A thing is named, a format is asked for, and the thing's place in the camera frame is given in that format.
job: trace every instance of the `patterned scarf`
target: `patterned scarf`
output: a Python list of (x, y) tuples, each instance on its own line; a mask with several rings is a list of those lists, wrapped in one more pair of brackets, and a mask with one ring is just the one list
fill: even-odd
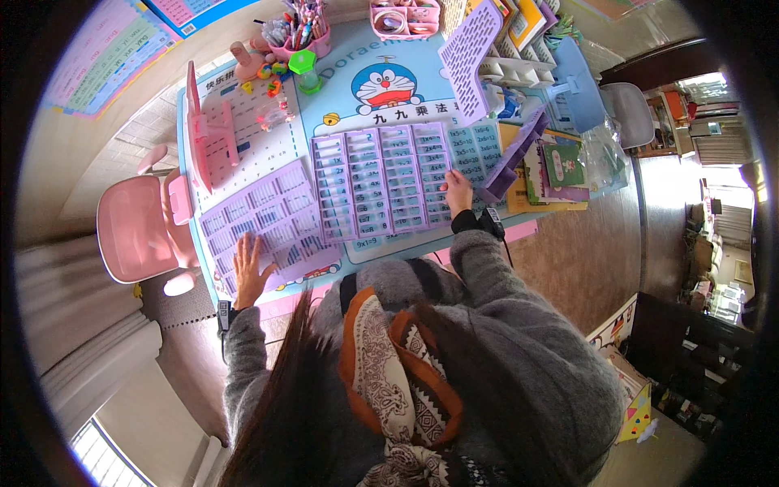
[(351, 300), (338, 373), (353, 413), (386, 440), (384, 463), (360, 487), (471, 483), (463, 461), (446, 449), (463, 406), (438, 356), (434, 337), (411, 313), (388, 323), (373, 288)]

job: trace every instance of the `long brown hair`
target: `long brown hair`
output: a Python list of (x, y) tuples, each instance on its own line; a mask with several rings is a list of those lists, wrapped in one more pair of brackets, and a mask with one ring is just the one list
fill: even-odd
[[(311, 292), (291, 317), (276, 365), (251, 418), (238, 434), (220, 479), (226, 485), (325, 485), (333, 460), (327, 439), (334, 425), (316, 414), (324, 398), (323, 363), (335, 353), (310, 327)], [(446, 375), (478, 417), (507, 463), (515, 485), (581, 485), (572, 463), (555, 454), (528, 393), (484, 346), (426, 303), (414, 307), (432, 331)]]

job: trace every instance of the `doraemon cartoon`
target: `doraemon cartoon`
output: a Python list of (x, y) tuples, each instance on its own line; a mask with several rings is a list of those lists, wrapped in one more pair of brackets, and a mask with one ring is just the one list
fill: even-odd
[(394, 64), (395, 56), (379, 56), (384, 62), (363, 68), (351, 81), (351, 92), (360, 101), (357, 113), (367, 115), (380, 108), (398, 105), (418, 105), (417, 77), (405, 66)]

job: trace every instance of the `woman's right hand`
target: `woman's right hand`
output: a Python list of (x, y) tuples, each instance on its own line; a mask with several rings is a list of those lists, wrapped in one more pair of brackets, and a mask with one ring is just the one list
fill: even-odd
[(457, 169), (446, 172), (444, 178), (446, 182), (441, 185), (440, 190), (446, 191), (446, 202), (449, 204), (452, 220), (454, 220), (461, 211), (472, 209), (474, 187)]

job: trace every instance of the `purple plastic stencil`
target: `purple plastic stencil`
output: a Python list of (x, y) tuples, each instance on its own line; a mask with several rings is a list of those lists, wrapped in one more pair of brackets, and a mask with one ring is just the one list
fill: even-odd
[(545, 110), (546, 104), (543, 104), (533, 112), (511, 144), (503, 151), (503, 155), (487, 177), (484, 186), (476, 188), (476, 194), (486, 203), (498, 203), (506, 197), (509, 187), (516, 181), (514, 169), (525, 157), (530, 145), (541, 137), (549, 126), (549, 117)]
[(260, 269), (276, 263), (266, 289), (298, 279), (340, 258), (322, 240), (316, 198), (300, 160), (291, 162), (204, 213), (200, 229), (208, 241), (224, 288), (235, 298), (235, 243), (247, 231), (263, 241)]
[(489, 113), (478, 71), (502, 25), (503, 18), (495, 3), (482, 2), (439, 49), (466, 127)]
[(452, 167), (440, 122), (342, 132), (311, 140), (325, 242), (408, 233), (449, 221)]

